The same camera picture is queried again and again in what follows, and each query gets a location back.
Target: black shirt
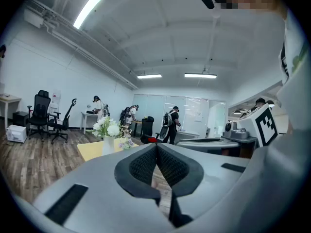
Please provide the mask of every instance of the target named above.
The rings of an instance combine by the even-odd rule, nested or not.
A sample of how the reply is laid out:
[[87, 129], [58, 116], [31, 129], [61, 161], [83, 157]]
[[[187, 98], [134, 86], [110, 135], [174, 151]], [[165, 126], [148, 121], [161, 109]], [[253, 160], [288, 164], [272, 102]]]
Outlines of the black shirt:
[[171, 125], [170, 127], [174, 127], [174, 129], [176, 129], [176, 122], [175, 122], [175, 119], [179, 119], [179, 115], [178, 115], [177, 112], [174, 112], [174, 113], [171, 114], [171, 117], [172, 117], [173, 123], [172, 123], [172, 125]]

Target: white desk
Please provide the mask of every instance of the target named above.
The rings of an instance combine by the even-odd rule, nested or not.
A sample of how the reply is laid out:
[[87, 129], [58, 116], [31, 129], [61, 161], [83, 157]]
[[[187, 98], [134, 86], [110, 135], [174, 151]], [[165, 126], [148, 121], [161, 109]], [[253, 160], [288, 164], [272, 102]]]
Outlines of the white desk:
[[200, 136], [200, 134], [199, 134], [198, 132], [189, 131], [189, 130], [186, 130], [186, 131], [180, 131], [180, 130], [178, 130], [178, 131], [177, 131], [177, 134], [190, 135], [190, 136], [194, 136], [194, 138], [197, 138], [198, 136]]
[[81, 118], [81, 125], [80, 125], [80, 130], [82, 128], [83, 129], [83, 134], [86, 133], [86, 119], [87, 117], [97, 117], [96, 114], [89, 114], [89, 113], [86, 113], [85, 111], [81, 111], [81, 114], [82, 114], [82, 118]]
[[4, 125], [5, 128], [8, 127], [8, 108], [10, 103], [14, 102], [19, 102], [21, 101], [21, 98], [14, 97], [10, 95], [9, 97], [6, 97], [5, 95], [0, 96], [0, 102], [3, 102], [5, 104], [5, 109], [4, 109]]

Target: chair base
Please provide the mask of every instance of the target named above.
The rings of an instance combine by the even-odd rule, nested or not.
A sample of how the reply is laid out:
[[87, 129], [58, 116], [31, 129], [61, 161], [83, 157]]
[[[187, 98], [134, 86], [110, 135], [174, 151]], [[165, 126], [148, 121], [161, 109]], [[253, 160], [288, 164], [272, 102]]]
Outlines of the chair base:
[[34, 129], [29, 129], [29, 133], [28, 133], [28, 139], [30, 140], [30, 136], [34, 135], [34, 134], [39, 134], [41, 136], [41, 141], [44, 142], [44, 138], [43, 138], [43, 134], [46, 133], [47, 135], [49, 134], [47, 131], [45, 131], [44, 129], [41, 128], [42, 126], [38, 126], [36, 130]]
[[51, 135], [54, 135], [54, 138], [52, 139], [51, 144], [54, 144], [54, 140], [58, 137], [63, 138], [66, 143], [68, 142], [68, 134], [61, 133], [61, 130], [59, 130], [59, 129], [56, 129], [55, 133], [49, 133], [49, 136], [51, 136]]

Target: ceiling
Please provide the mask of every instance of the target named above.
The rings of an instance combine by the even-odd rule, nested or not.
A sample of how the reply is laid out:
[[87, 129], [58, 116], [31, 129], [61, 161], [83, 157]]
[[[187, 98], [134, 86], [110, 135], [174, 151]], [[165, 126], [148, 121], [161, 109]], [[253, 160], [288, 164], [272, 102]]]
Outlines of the ceiling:
[[263, 98], [265, 99], [266, 101], [268, 100], [272, 100], [274, 102], [275, 105], [278, 104], [278, 100], [277, 100], [277, 97], [276, 97], [276, 94], [278, 93], [278, 91], [282, 88], [281, 85], [278, 85], [274, 88], [272, 88], [271, 90], [263, 93], [263, 94], [260, 94], [258, 96], [256, 96], [255, 98], [253, 99], [250, 99], [244, 103], [241, 103], [241, 104], [238, 104], [236, 106], [233, 106], [231, 108], [228, 109], [228, 116], [229, 117], [236, 117], [236, 118], [240, 118], [241, 115], [236, 115], [234, 114], [234, 111], [235, 110], [240, 110], [242, 113], [243, 112], [246, 112], [248, 110], [250, 110], [251, 108], [253, 108], [256, 104], [256, 100], [258, 98]]
[[[88, 0], [37, 1], [73, 24]], [[279, 51], [283, 24], [271, 13], [215, 13], [201, 0], [102, 0], [80, 29], [137, 75], [161, 73], [172, 79], [205, 67], [218, 74], [216, 81], [203, 84], [225, 82], [258, 50], [267, 56]]]

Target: red object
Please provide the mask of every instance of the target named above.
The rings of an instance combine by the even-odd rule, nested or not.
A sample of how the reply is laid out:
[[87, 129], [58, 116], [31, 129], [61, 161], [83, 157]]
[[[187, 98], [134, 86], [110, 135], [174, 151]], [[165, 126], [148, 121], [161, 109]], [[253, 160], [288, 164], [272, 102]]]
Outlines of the red object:
[[157, 139], [154, 137], [148, 138], [148, 142], [157, 142]]

